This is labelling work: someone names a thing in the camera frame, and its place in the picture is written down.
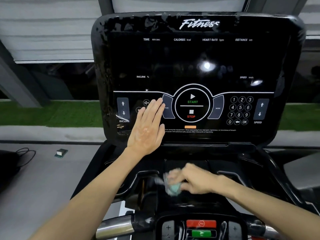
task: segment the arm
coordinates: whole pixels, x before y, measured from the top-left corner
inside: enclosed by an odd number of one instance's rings
[[[160,125],[165,107],[162,98],[138,112],[124,152],[68,205],[40,227],[29,240],[89,240],[95,234],[128,173],[160,146],[165,134]]]
[[[223,175],[215,175],[193,164],[169,174],[170,184],[182,183],[181,189],[192,194],[223,195],[260,218],[291,240],[320,237],[320,217],[288,202],[245,187]]]

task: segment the red stop button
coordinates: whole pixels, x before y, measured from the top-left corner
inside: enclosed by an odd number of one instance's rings
[[[186,226],[189,228],[216,228],[215,220],[187,220]]]

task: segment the hand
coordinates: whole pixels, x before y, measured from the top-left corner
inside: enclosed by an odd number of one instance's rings
[[[224,196],[227,195],[225,192],[236,183],[223,175],[210,173],[191,163],[187,163],[183,169],[174,169],[169,172],[169,184],[177,184],[184,180],[188,182],[181,184],[181,190],[192,194],[217,193]]]
[[[148,107],[142,107],[128,139],[127,148],[138,153],[142,158],[157,149],[165,134],[165,125],[160,124],[165,104],[162,98],[151,100]]]

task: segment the treadmill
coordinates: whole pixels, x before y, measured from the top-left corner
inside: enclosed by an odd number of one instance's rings
[[[93,239],[284,239],[214,193],[170,197],[154,177],[193,163],[318,214],[263,149],[275,137],[305,40],[294,16],[122,13],[97,19],[91,41],[106,141],[74,194],[126,147],[137,112],[166,104],[161,146],[129,173],[114,202],[135,209]]]

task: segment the fitness logo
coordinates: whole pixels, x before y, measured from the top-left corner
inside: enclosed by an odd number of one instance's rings
[[[183,20],[183,23],[181,24],[180,28],[179,29],[182,29],[182,27],[185,25],[185,24],[188,24],[188,28],[194,28],[194,27],[209,27],[209,28],[212,28],[214,26],[219,26],[220,24],[220,21],[210,21],[208,19],[204,19],[204,20],[195,20],[195,19],[185,19]]]

